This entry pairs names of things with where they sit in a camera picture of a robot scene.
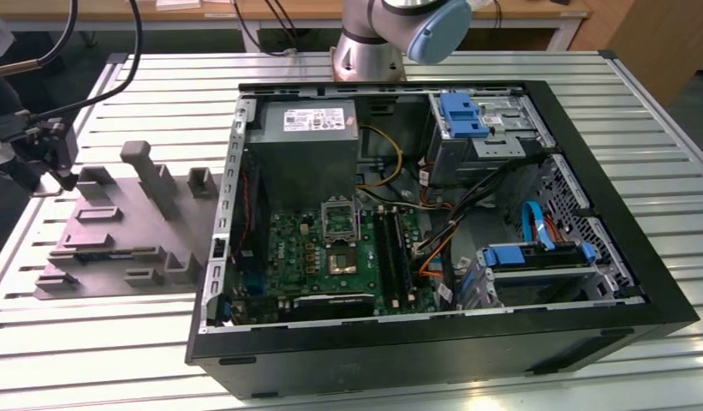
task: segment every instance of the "floor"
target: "floor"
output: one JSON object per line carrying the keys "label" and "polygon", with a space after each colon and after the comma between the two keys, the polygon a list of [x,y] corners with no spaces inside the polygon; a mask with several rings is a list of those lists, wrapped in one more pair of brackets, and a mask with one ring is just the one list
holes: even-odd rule
{"label": "floor", "polygon": [[[301,30],[299,49],[327,51],[337,38],[337,30]],[[228,53],[244,50],[236,31],[147,32],[144,41],[145,53]],[[55,104],[67,104],[87,96],[108,55],[132,49],[132,34],[99,33],[96,42],[95,47],[87,48],[79,39],[72,39],[61,53],[68,69],[53,74],[43,74],[45,89]],[[260,42],[271,51],[281,51],[291,46],[281,32],[276,30],[263,31]],[[703,75],[696,75],[691,79],[679,99],[667,107],[667,111],[703,150]],[[0,178],[0,247],[27,201],[28,194]]]}

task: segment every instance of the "green circuit board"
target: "green circuit board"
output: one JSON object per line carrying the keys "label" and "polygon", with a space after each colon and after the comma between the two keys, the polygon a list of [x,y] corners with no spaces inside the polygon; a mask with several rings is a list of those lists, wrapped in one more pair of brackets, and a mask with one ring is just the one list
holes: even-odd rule
{"label": "green circuit board", "polygon": [[[343,216],[329,216],[343,221]],[[323,242],[321,213],[276,213],[271,217],[269,267],[265,295],[308,295],[333,293],[372,294],[379,315],[435,311],[432,288],[419,289],[416,301],[404,309],[387,307],[381,293],[377,251],[373,237],[372,212],[357,214],[359,241],[349,245]],[[399,214],[404,241],[411,246],[419,240],[417,217],[412,212]],[[355,272],[339,267],[355,266]]]}

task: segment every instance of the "power supply label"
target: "power supply label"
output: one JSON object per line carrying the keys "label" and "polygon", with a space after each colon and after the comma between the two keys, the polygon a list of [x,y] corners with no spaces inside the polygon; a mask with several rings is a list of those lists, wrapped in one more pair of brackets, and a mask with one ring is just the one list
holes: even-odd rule
{"label": "power supply label", "polygon": [[284,112],[283,131],[328,131],[347,127],[343,109],[303,109]]}

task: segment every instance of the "aluminum workbench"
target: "aluminum workbench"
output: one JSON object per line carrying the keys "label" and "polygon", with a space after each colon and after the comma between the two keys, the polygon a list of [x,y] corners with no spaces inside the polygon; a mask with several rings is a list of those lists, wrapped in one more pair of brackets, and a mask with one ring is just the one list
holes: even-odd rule
{"label": "aluminum workbench", "polygon": [[[92,94],[127,66],[104,68]],[[241,404],[183,363],[192,294],[32,297],[75,204],[65,193],[28,202],[0,255],[0,409],[703,409],[703,154],[681,129],[619,61],[593,52],[459,53],[432,67],[407,62],[407,76],[548,81],[701,320],[569,374]],[[77,163],[127,176],[120,147],[147,140],[175,176],[220,171],[237,85],[331,78],[327,53],[145,56],[128,91],[77,117]]]}

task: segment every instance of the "motherboard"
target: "motherboard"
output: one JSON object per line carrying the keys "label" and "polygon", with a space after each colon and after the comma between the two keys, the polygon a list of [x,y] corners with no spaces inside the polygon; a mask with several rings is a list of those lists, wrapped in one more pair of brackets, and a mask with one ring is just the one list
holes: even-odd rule
{"label": "motherboard", "polygon": [[[435,311],[427,279],[396,265],[409,261],[420,239],[412,209],[355,211],[324,203],[319,211],[277,212],[269,220],[267,272],[244,273],[252,323],[272,322],[277,310],[281,316],[283,310],[297,311],[297,304],[336,302],[353,311],[357,303],[369,315]],[[391,232],[384,222],[395,225]]]}

